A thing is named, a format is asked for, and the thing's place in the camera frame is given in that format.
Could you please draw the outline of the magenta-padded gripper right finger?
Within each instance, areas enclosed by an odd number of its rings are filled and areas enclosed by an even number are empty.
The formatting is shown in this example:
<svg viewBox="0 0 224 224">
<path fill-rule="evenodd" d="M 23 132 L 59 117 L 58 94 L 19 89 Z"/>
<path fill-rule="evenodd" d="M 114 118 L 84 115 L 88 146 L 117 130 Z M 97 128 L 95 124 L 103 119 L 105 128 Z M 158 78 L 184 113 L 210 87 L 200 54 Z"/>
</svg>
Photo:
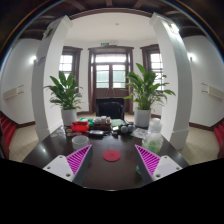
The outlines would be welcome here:
<svg viewBox="0 0 224 224">
<path fill-rule="evenodd" d="M 141 176 L 143 184 L 149 184 L 182 169 L 168 155 L 159 156 L 142 146 L 135 146 L 137 167 L 136 171 Z"/>
</svg>

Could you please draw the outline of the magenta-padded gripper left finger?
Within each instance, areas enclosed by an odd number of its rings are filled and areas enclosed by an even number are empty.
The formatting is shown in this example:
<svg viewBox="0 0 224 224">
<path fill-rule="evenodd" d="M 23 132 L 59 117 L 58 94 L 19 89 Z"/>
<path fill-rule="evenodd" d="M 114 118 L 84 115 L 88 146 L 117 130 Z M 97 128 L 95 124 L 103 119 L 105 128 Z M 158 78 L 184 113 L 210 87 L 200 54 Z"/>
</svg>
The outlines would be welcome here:
<svg viewBox="0 0 224 224">
<path fill-rule="evenodd" d="M 68 156 L 57 156 L 44 170 L 81 186 L 92 154 L 92 146 L 88 145 Z"/>
</svg>

